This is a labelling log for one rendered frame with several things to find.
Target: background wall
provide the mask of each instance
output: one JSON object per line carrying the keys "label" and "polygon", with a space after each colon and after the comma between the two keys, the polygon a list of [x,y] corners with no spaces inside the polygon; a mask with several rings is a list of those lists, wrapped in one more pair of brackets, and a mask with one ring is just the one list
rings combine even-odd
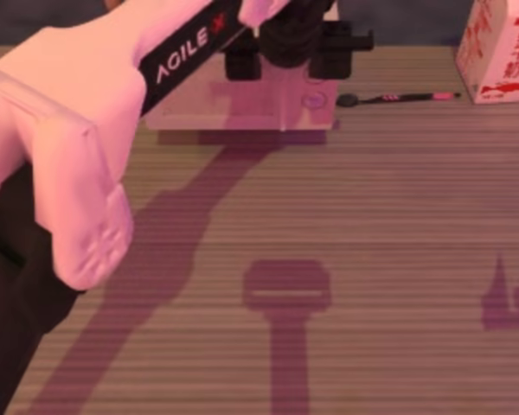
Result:
{"label": "background wall", "polygon": [[[473,0],[339,0],[343,19],[379,44],[457,44]],[[104,0],[0,0],[0,44],[46,25],[71,26],[106,12]]]}

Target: wood grain surface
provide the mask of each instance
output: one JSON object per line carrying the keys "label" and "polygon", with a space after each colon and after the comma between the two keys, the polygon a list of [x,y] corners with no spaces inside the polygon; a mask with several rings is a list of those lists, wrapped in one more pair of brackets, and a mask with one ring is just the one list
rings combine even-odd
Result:
{"label": "wood grain surface", "polygon": [[[449,48],[355,65],[342,91],[366,98],[463,90]],[[519,415],[519,104],[336,116],[326,137],[140,130],[132,249],[10,413]]]}

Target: red and white carton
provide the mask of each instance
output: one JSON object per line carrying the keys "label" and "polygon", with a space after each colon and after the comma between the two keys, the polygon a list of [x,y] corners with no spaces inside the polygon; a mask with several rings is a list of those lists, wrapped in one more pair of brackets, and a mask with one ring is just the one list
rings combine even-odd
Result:
{"label": "red and white carton", "polygon": [[475,0],[456,64],[475,104],[519,101],[519,0]]}

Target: wooden table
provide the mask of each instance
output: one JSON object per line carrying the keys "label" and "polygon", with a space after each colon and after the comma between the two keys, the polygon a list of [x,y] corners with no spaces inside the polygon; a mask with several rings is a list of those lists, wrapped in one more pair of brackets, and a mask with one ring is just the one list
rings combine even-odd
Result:
{"label": "wooden table", "polygon": [[[342,85],[460,89],[448,48],[358,54]],[[519,415],[519,318],[485,325],[481,305],[500,255],[495,314],[519,287],[519,104],[337,117],[325,144],[280,148],[142,129],[125,178],[131,252],[42,344],[11,413],[280,415],[272,324],[242,305],[245,281],[302,291],[327,282],[319,265],[330,297],[307,323],[309,414]]]}

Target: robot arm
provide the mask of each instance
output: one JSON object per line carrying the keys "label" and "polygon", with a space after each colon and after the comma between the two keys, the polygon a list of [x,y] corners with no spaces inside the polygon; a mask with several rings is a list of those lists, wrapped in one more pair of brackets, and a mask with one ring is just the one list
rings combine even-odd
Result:
{"label": "robot arm", "polygon": [[78,27],[43,29],[0,59],[0,185],[32,164],[35,220],[52,234],[63,283],[93,288],[130,245],[120,181],[141,116],[244,24],[289,1],[127,0]]}

